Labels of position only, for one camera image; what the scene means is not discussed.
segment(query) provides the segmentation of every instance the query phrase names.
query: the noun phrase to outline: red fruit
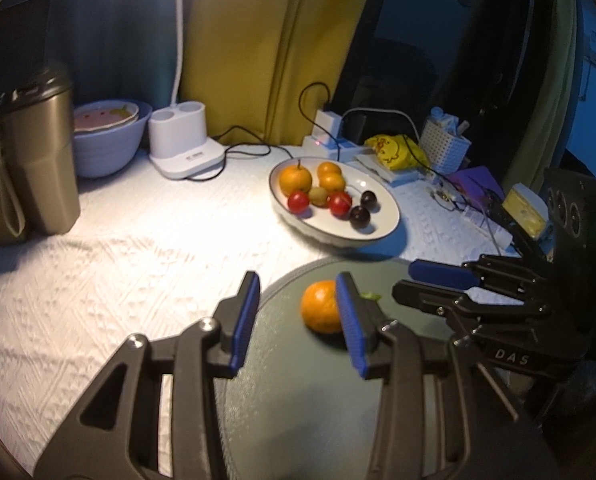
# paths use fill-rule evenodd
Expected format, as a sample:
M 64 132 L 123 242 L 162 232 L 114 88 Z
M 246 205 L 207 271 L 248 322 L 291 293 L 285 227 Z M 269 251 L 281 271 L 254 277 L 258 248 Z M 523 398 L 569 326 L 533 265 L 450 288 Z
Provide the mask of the red fruit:
M 303 191 L 294 191 L 287 200 L 287 209 L 294 215 L 304 213 L 309 208 L 309 196 Z
M 344 191 L 337 191 L 329 196 L 327 204 L 333 216 L 343 218 L 351 209 L 351 206 L 353 205 L 353 200 Z

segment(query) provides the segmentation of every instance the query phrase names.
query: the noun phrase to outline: green placemat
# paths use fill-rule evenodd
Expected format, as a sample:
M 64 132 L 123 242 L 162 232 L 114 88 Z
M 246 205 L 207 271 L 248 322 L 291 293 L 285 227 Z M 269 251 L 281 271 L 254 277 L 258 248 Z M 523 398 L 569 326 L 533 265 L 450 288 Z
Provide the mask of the green placemat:
M 382 296 L 380 306 L 389 316 L 417 334 L 448 339 L 452 331 L 443 319 L 393 300 L 391 288 L 409 277 L 408 267 L 404 260 L 329 258 L 297 269 L 265 291 L 245 367 L 235 380 L 217 384 L 232 480 L 365 478 L 382 381 L 358 376 L 341 337 L 324 340 L 303 325 L 300 298 L 310 284 L 348 271 L 361 292 Z M 433 392 L 425 391 L 428 418 Z M 427 438 L 429 451 L 434 439 Z

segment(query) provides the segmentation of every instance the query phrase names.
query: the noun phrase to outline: plate of fruit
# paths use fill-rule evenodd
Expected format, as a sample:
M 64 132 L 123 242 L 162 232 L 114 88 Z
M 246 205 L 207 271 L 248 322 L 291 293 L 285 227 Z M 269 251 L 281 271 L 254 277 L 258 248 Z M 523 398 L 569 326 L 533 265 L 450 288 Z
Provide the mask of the plate of fruit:
M 386 238 L 400 223 L 393 195 L 356 168 L 324 158 L 285 160 L 269 175 L 271 204 L 305 236 L 339 248 Z

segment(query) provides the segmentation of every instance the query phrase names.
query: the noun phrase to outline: yellow snack bag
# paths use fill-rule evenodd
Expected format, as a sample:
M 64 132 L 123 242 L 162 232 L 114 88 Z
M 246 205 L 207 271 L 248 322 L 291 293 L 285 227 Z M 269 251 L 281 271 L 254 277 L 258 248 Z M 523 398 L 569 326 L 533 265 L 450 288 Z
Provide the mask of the yellow snack bag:
M 413 140 L 405 139 L 403 135 L 376 135 L 365 140 L 364 145 L 372 147 L 378 160 L 392 171 L 420 166 L 416 159 L 425 166 L 429 166 L 429 159 L 425 152 Z

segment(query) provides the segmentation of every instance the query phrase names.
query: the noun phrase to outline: white basket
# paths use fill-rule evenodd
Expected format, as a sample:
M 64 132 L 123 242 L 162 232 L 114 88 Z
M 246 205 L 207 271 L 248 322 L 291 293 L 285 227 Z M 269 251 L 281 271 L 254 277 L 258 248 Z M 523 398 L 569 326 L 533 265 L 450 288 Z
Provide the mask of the white basket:
M 469 139 L 448 134 L 431 121 L 425 123 L 420 137 L 420 147 L 427 153 L 431 167 L 442 174 L 455 173 L 460 169 L 470 145 Z

